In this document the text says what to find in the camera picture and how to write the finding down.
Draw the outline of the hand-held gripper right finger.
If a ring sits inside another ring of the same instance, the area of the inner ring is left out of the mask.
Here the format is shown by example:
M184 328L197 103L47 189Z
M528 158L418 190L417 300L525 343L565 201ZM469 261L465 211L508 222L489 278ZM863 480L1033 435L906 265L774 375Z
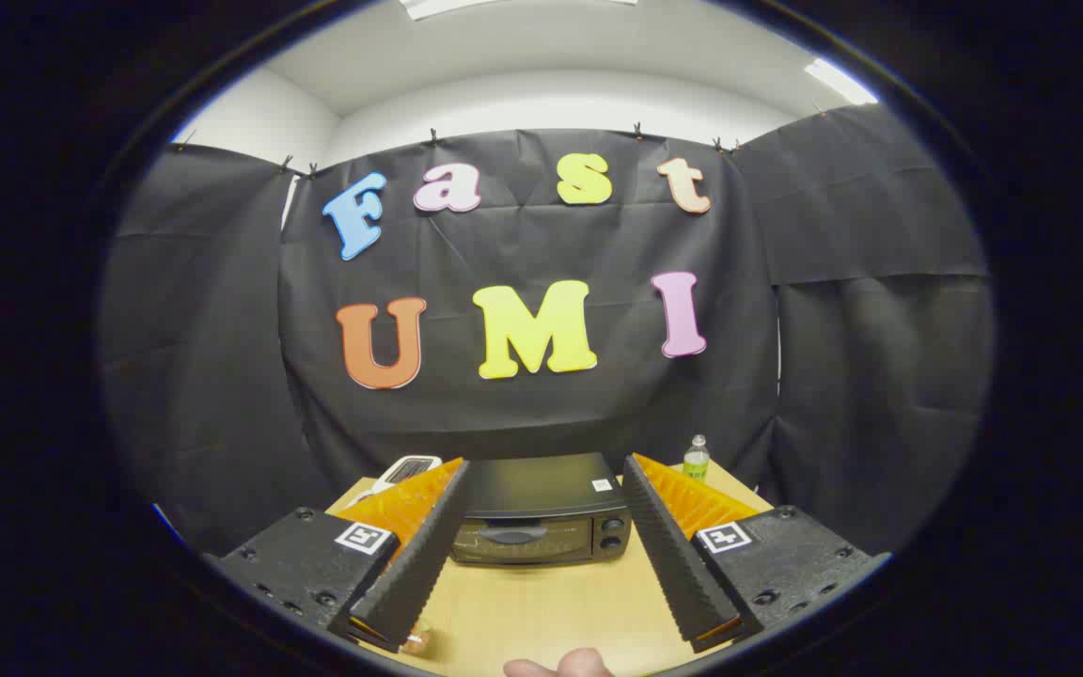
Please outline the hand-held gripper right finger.
M889 559L799 507L758 510L644 455L624 463L622 490L673 620L696 653L781 633Z

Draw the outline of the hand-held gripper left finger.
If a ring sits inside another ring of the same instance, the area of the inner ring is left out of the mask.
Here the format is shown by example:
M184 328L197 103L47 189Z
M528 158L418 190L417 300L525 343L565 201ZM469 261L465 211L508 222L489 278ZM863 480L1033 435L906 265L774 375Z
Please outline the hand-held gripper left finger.
M446 564L472 471L457 458L342 511L298 507L216 567L293 622L395 653Z

